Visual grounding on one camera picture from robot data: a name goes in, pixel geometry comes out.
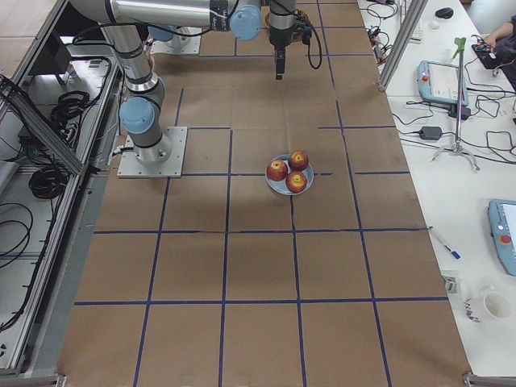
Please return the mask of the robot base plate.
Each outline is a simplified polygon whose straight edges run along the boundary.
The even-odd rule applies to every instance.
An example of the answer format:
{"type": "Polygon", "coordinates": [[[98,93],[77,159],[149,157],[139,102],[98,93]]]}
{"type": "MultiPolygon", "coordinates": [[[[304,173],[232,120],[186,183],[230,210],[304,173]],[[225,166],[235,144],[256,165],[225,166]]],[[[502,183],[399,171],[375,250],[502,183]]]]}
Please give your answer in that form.
{"type": "Polygon", "coordinates": [[[197,56],[200,51],[200,37],[174,36],[163,42],[155,40],[151,47],[151,54],[169,54],[174,56],[197,56]]]}

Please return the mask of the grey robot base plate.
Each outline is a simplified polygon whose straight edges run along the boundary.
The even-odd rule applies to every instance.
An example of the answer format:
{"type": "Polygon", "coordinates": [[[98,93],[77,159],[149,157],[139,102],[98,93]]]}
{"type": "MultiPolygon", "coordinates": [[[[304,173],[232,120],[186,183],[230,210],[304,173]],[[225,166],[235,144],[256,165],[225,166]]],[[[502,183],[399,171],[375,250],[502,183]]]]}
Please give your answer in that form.
{"type": "Polygon", "coordinates": [[[161,141],[152,148],[139,148],[127,137],[119,161],[121,178],[180,178],[182,174],[187,127],[162,127],[161,141]]]}

